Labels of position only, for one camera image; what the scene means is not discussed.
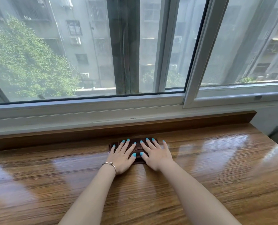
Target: wooden trim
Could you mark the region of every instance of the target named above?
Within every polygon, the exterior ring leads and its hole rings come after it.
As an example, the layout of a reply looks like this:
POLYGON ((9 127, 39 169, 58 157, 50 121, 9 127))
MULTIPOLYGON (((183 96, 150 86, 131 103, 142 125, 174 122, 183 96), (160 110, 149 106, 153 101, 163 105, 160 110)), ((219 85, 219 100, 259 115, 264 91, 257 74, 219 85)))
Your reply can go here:
POLYGON ((155 132, 249 123, 255 114, 256 111, 246 111, 119 125, 3 135, 0 136, 0 151, 60 142, 88 140, 99 137, 121 137, 122 135, 130 136, 134 134, 143 135, 155 132))

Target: glossy wood surface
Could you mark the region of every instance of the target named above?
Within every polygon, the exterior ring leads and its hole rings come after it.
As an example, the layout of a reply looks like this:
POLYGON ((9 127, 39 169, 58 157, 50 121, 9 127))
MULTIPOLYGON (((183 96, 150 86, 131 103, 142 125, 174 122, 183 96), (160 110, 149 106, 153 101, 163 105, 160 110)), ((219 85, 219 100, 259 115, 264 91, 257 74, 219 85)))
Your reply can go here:
POLYGON ((249 123, 256 111, 0 136, 0 151, 54 143, 249 123))
MULTIPOLYGON (((251 124, 153 137, 165 139, 174 160, 243 225, 278 224, 278 145, 251 124)), ((105 161, 107 144, 114 140, 0 152, 0 224, 57 224, 105 161)), ((101 224, 190 222, 165 178, 138 164, 115 178, 101 224)))

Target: brown cloth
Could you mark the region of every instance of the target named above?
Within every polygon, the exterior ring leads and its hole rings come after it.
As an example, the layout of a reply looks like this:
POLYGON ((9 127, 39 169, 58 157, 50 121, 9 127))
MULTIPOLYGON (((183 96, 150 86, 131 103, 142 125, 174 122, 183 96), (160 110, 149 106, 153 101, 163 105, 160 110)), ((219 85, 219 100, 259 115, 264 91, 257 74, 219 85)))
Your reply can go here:
MULTIPOLYGON (((133 149, 133 151, 132 151, 132 153, 130 154, 130 156, 129 156, 129 158, 133 155, 133 153, 136 153, 136 159, 135 159, 135 162, 133 163, 133 164, 146 164, 146 162, 141 158, 141 156, 140 156, 140 152, 144 152, 145 154, 147 154, 146 153, 146 151, 144 151, 144 149, 143 149, 143 147, 141 146, 141 144, 140 144, 140 141, 142 140, 143 141, 143 143, 145 143, 145 145, 146 146, 148 146, 148 144, 146 143, 146 140, 145 140, 146 138, 132 138, 132 139, 130 139, 130 143, 129 143, 129 145, 128 145, 128 147, 127 147, 127 149, 126 150, 128 150, 132 145, 133 145, 133 143, 137 143, 136 144, 136 146, 135 146, 135 148, 133 149)), ((148 139, 150 140, 150 142, 153 144, 153 145, 155 145, 153 142, 152 142, 152 137, 148 137, 148 139)), ((118 146, 120 145, 120 143, 122 142, 122 140, 121 141, 116 141, 116 142, 113 142, 113 143, 110 143, 109 144, 109 151, 111 151, 111 148, 113 147, 113 145, 115 145, 115 149, 114 149, 114 152, 116 151, 116 149, 118 148, 118 146)))

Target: forearm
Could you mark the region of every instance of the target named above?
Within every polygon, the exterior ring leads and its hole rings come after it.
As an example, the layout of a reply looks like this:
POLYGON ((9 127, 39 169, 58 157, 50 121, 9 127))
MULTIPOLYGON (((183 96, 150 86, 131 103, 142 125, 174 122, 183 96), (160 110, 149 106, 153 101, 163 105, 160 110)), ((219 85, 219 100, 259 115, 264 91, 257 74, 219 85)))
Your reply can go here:
POLYGON ((174 161, 161 165, 188 218, 194 225, 239 225, 233 215, 195 178, 174 161))
POLYGON ((59 225, 99 225, 104 203, 115 177, 114 167, 103 165, 91 183, 77 198, 59 225))

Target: silver bangle bracelet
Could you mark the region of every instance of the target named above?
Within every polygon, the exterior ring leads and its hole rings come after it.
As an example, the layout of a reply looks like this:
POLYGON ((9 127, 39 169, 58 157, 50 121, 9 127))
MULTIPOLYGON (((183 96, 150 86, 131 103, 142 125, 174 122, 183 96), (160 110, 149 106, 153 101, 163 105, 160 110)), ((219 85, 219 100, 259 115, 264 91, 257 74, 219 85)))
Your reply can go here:
POLYGON ((116 167, 114 166, 114 164, 112 163, 112 162, 104 162, 102 165, 101 165, 101 167, 103 166, 103 165, 105 165, 105 164, 109 164, 110 166, 113 166, 114 167, 114 169, 115 169, 115 175, 117 174, 116 173, 116 167))

